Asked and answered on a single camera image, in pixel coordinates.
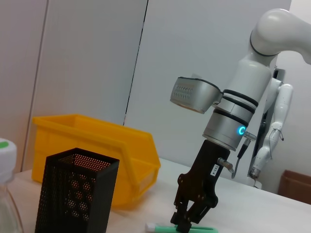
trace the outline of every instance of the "perforated metal pen holder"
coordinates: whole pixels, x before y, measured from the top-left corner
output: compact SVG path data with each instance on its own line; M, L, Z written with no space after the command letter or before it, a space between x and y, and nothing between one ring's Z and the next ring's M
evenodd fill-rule
M35 233L104 233L118 167L79 148L47 157Z

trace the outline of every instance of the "white robot link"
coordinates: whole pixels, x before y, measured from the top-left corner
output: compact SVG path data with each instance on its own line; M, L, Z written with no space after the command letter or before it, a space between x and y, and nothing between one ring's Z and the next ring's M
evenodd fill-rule
M232 164L226 160L243 136L254 139L254 135L246 133L246 128L270 83L271 61L286 50L299 52L305 62L311 64L311 25L286 10L274 9L266 12L253 29L248 54L239 61L227 89L220 91L216 85L197 77L180 77L175 82L171 102L202 114L211 106L215 108L203 132L206 140L190 171L177 179L174 200L177 211L171 218L177 231L188 233L192 222L199 223L216 207L215 184L219 175L223 167L233 171ZM257 155L263 164L276 146L293 92L288 84L276 90L274 122ZM251 175L258 176L261 169L262 162L255 162Z
M258 151L255 162L249 173L250 177L254 180L259 177L259 174L265 164L272 158L272 151L276 147L278 140L284 140L282 129L291 105L292 96L292 85L282 84L282 82L277 79L271 80L264 113L268 111L275 99L276 103L274 107L273 120L269 131L264 138L263 145Z

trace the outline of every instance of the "green marker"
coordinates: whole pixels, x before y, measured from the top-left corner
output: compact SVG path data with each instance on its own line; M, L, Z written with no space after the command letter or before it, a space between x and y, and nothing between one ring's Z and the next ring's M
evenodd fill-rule
M176 233L176 226L167 227L158 226L154 223L146 223L146 231L155 233ZM191 227L189 233L218 233L218 231L211 227Z

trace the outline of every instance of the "tabletop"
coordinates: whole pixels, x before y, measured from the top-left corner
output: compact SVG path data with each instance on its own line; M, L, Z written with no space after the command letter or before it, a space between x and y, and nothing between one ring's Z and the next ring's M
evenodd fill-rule
M147 222L168 225L177 178L190 168L161 159L156 184L129 210L110 212L107 233L143 233ZM219 233L311 232L311 205L265 192L224 178L216 183L219 202L201 220L201 226ZM25 233L35 231L41 185L31 180L31 170L16 174L9 184Z

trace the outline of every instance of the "yellow storage crate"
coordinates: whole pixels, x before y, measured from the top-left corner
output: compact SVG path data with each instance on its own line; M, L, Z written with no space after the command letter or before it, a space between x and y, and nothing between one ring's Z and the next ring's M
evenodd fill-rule
M34 117L32 179L42 182L46 157L81 148L120 160L112 206L137 200L155 182L160 160L150 133L82 115Z

